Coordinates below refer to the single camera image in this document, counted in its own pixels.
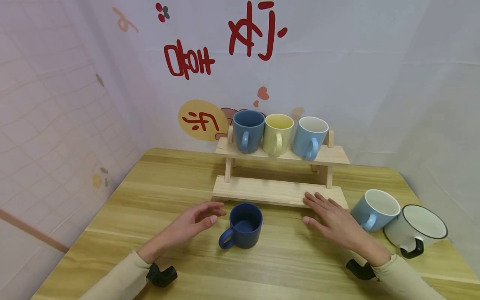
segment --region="finger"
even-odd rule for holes
[[[213,215],[209,216],[198,223],[192,224],[189,226],[189,229],[192,231],[192,236],[196,236],[200,232],[204,231],[205,229],[209,229],[218,221],[218,217]]]
[[[306,192],[306,193],[305,193],[305,197],[306,197],[307,199],[309,199],[310,201],[317,203],[318,205],[320,205],[321,207],[323,207],[323,208],[325,208],[325,209],[328,207],[324,201],[318,199],[317,197],[313,196],[313,195],[310,194],[309,192]]]
[[[335,200],[329,198],[328,201],[329,201],[331,204],[335,205],[336,207],[340,208],[341,210],[345,210],[343,207],[340,206],[340,204],[338,204],[337,202],[335,202]]]
[[[318,200],[321,200],[323,202],[327,202],[327,199],[322,194],[320,194],[319,192],[315,193],[315,198],[317,198]]]
[[[315,220],[314,218],[310,218],[309,216],[304,216],[301,220],[305,224],[307,224],[309,227],[318,230],[323,236],[326,236],[328,234],[328,230],[329,230],[328,227],[318,223],[318,221]]]
[[[320,206],[320,204],[307,198],[303,198],[303,203],[313,209],[322,219],[325,219],[327,210]]]
[[[223,204],[224,204],[223,202],[207,201],[192,207],[192,211],[196,216],[198,216],[200,213],[208,209],[220,208],[223,206]]]
[[[195,217],[195,223],[198,223],[199,221],[205,219],[206,217],[215,215],[215,216],[225,216],[227,214],[226,211],[224,211],[221,208],[210,208],[204,212],[201,212],[198,216]]]

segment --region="hand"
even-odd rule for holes
[[[311,207],[326,225],[308,216],[302,221],[327,239],[358,253],[373,266],[381,266],[390,260],[390,251],[363,230],[352,215],[334,200],[327,200],[318,192],[315,196],[306,192],[303,203]]]
[[[219,216],[227,214],[222,206],[222,202],[203,202],[188,208],[137,251],[138,256],[152,264],[168,248],[180,245],[213,226]]]

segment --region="tiled wall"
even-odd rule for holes
[[[140,155],[61,1],[0,0],[0,209],[70,247]],[[0,299],[28,299],[62,253],[0,240]]]

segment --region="wrist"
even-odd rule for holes
[[[352,250],[363,257],[371,266],[379,267],[389,262],[392,256],[391,252],[373,236],[367,235],[368,238]]]
[[[166,243],[160,235],[151,238],[138,251],[138,256],[147,264],[153,264],[167,250]]]

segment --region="wooden mug rack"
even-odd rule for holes
[[[254,203],[282,206],[306,207],[302,198],[305,192],[319,192],[326,198],[334,199],[343,208],[348,209],[347,201],[339,186],[333,186],[333,166],[349,165],[345,151],[334,146],[333,131],[329,130],[323,145],[314,161],[298,157],[289,148],[279,157],[267,154],[262,147],[250,154],[243,154],[233,143],[233,127],[229,126],[227,137],[218,141],[215,153],[227,159],[225,175],[216,178],[212,198],[218,200],[249,201]],[[290,181],[265,180],[256,178],[233,177],[232,168],[236,159],[290,161],[309,164],[320,178],[320,184],[298,183]]]

